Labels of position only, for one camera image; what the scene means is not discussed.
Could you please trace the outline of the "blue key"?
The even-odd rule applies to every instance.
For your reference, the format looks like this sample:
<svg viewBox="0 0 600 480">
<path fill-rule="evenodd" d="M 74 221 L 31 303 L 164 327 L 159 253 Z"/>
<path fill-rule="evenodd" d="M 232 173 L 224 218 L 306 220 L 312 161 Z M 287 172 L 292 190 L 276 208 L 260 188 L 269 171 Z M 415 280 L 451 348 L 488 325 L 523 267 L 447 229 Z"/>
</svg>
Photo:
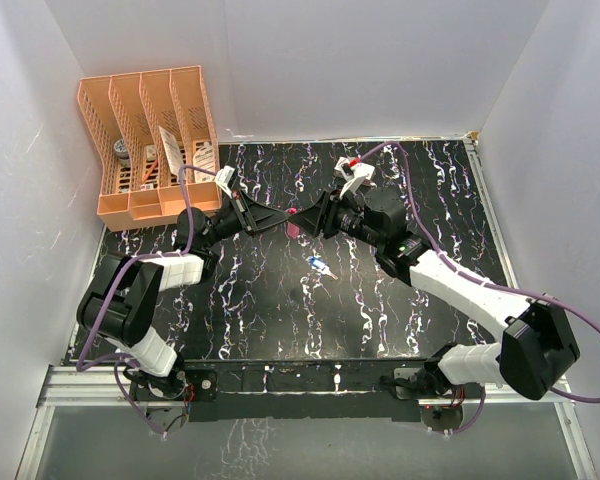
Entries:
<svg viewBox="0 0 600 480">
<path fill-rule="evenodd" d="M 331 271 L 329 265 L 322 258 L 311 256 L 308 259 L 308 262 L 309 265 L 321 275 L 326 275 L 334 280 L 338 279 L 338 276 Z"/>
</svg>

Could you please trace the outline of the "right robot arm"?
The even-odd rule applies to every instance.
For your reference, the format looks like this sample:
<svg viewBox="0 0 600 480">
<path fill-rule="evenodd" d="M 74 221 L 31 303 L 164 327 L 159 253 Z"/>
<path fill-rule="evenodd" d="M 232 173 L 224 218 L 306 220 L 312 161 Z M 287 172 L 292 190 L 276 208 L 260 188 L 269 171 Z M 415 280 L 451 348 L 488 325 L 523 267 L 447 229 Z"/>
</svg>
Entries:
<svg viewBox="0 0 600 480">
<path fill-rule="evenodd" d="M 313 236 L 347 234 L 375 249 L 390 277 L 445 301 L 485 328 L 491 344 L 447 344 L 406 379 L 386 379 L 416 395 L 446 397 L 468 383 L 506 384 L 530 400 L 541 399 L 579 359 L 580 350 L 563 308 L 546 300 L 502 292 L 436 252 L 411 231 L 406 206 L 390 190 L 363 197 L 324 192 L 292 224 Z"/>
</svg>

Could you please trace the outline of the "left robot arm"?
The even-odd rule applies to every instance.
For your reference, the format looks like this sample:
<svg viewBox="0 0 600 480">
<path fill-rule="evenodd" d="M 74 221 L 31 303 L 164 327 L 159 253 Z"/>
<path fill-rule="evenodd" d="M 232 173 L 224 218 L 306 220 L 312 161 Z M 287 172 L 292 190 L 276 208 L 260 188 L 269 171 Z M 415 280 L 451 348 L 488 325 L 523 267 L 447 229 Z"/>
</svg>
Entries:
<svg viewBox="0 0 600 480">
<path fill-rule="evenodd" d="M 113 355 L 152 376 L 162 397 L 174 399 L 186 387 L 178 353 L 152 326 L 158 296 L 166 290 L 197 285 L 210 279 L 219 262 L 212 250 L 239 233 L 260 234 L 285 223 L 290 213 L 234 191 L 209 217 L 193 206 L 178 216 L 174 250 L 135 257 L 108 255 L 96 269 L 77 309 L 77 322 L 116 347 Z"/>
</svg>

